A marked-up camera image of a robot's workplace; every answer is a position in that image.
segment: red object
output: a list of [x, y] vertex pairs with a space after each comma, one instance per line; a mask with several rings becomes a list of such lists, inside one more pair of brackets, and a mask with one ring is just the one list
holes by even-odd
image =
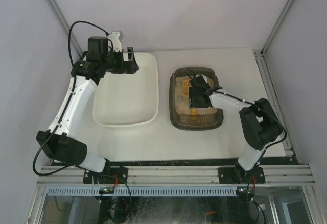
[[116, 188], [116, 186], [118, 185], [118, 179], [116, 179], [116, 182], [115, 182], [115, 184], [114, 184], [114, 187], [113, 187], [113, 189], [115, 190], [115, 188]]
[[212, 215], [212, 214], [216, 214], [216, 211], [211, 210], [211, 211], [207, 212], [205, 215], [206, 216], [209, 216], [209, 215]]
[[252, 177], [253, 178], [253, 182], [254, 182], [254, 187], [253, 189], [255, 189], [255, 186], [256, 186], [256, 177]]

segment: yellow object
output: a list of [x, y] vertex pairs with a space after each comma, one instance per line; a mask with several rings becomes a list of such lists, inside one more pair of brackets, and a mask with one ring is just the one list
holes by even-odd
[[190, 84], [190, 80], [191, 79], [182, 80], [182, 92], [187, 98], [189, 98], [189, 88], [192, 87]]
[[[190, 84], [190, 80], [191, 79], [182, 80], [182, 92], [187, 98], [189, 98], [189, 88], [192, 87]], [[195, 108], [191, 109], [191, 115], [197, 115]]]

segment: white plastic tray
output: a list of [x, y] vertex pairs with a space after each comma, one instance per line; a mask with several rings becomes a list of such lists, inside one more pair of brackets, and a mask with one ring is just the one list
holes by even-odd
[[95, 91], [93, 119], [106, 127], [149, 123], [158, 114], [159, 87], [155, 57], [135, 53], [139, 71], [135, 74], [107, 73]]

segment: aluminum frame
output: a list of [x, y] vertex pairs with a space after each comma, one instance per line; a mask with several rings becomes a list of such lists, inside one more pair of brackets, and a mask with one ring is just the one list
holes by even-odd
[[[55, 0], [46, 0], [53, 10], [56, 18], [59, 20], [60, 25], [64, 29], [66, 35], [69, 32], [69, 25], [59, 9]], [[269, 100], [272, 102], [273, 108], [276, 111], [278, 118], [287, 125], [285, 118], [283, 117], [281, 104], [278, 100], [276, 89], [274, 88], [274, 82], [272, 80], [267, 59], [265, 53], [267, 52], [271, 41], [277, 33], [280, 25], [282, 24], [285, 16], [295, 0], [287, 0], [282, 12], [280, 13], [267, 41], [264, 44], [262, 51], [254, 51], [254, 56], [258, 64], [262, 80], [268, 95]], [[72, 35], [72, 45], [78, 54], [82, 54], [75, 37]], [[293, 160], [294, 154], [297, 153], [296, 145], [292, 142], [291, 137], [283, 143], [286, 155]], [[219, 184], [218, 167], [226, 166], [140, 166], [140, 167], [127, 167], [128, 184], [131, 187], [148, 189], [151, 186], [155, 186], [159, 189], [167, 189], [168, 187], [186, 187], [192, 186], [197, 188], [203, 187], [242, 187], [238, 184]], [[45, 166], [41, 172], [49, 172], [57, 169], [57, 166]], [[258, 186], [271, 187], [271, 186], [300, 186], [303, 191], [304, 199], [310, 213], [312, 223], [326, 223], [324, 216], [322, 216], [322, 202], [319, 196], [316, 194], [316, 187], [314, 179], [312, 177], [309, 166], [307, 165], [264, 165], [264, 174], [267, 180], [265, 184], [257, 184]], [[75, 190], [80, 189], [84, 194], [94, 194], [97, 189], [101, 187], [110, 186], [107, 184], [90, 185], [83, 184], [84, 171], [77, 168], [67, 168], [60, 173], [49, 176], [39, 177], [33, 199], [29, 208], [29, 214], [26, 219], [26, 223], [39, 223], [42, 215], [42, 208], [45, 202], [45, 198], [51, 189], [56, 187], [72, 188]], [[125, 188], [124, 185], [119, 184], [118, 187]], [[272, 218], [276, 219], [276, 209], [272, 209]]]
[[[51, 172], [61, 166], [44, 166], [41, 173]], [[127, 166], [127, 184], [130, 187], [244, 187], [246, 184], [220, 184], [218, 168], [230, 166]], [[257, 186], [314, 186], [315, 182], [308, 165], [262, 165], [266, 183]], [[113, 184], [83, 184], [84, 171], [69, 167], [57, 174], [39, 177], [37, 186], [63, 187], [110, 187]]]
[[[198, 189], [206, 189], [206, 196], [234, 196], [237, 188], [243, 188], [246, 184], [219, 184], [218, 168], [228, 166], [130, 166], [128, 170], [127, 184], [133, 189], [132, 196], [151, 196], [154, 190], [156, 196], [167, 196], [167, 190], [180, 190], [180, 195], [170, 194], [169, 196], [196, 196], [202, 195], [196, 192]], [[60, 166], [44, 166], [41, 173], [46, 173], [60, 168]], [[279, 186], [298, 186], [303, 192], [303, 200], [308, 207], [309, 217], [312, 223], [325, 223], [323, 219], [320, 204], [316, 199], [315, 183], [311, 170], [308, 165], [264, 165], [265, 184], [257, 184], [258, 187]], [[39, 223], [42, 218], [43, 205], [47, 195], [53, 196], [100, 196], [100, 189], [112, 187], [113, 184], [83, 184], [85, 171], [69, 167], [58, 174], [39, 177], [35, 196], [32, 201], [31, 211], [27, 223]], [[123, 184], [118, 184], [117, 196], [126, 196], [127, 188]], [[273, 199], [269, 199], [271, 213], [269, 217], [275, 223], [278, 223], [276, 208], [271, 204]]]

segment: black mounting bracket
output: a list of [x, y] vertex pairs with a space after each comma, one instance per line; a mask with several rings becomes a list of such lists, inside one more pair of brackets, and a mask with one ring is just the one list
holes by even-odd
[[96, 173], [93, 171], [85, 171], [84, 177], [83, 177], [83, 183], [84, 184], [115, 184], [116, 178], [121, 179], [119, 181], [119, 184], [127, 183], [128, 178], [128, 168], [122, 167], [122, 166], [111, 166], [110, 167], [110, 174], [108, 176], [105, 176], [101, 173]]
[[218, 168], [218, 177], [220, 184], [248, 184], [250, 177], [256, 177], [256, 183], [266, 183], [264, 170], [260, 167], [255, 168], [251, 173], [242, 177], [242, 179], [237, 177], [234, 167], [222, 167]]

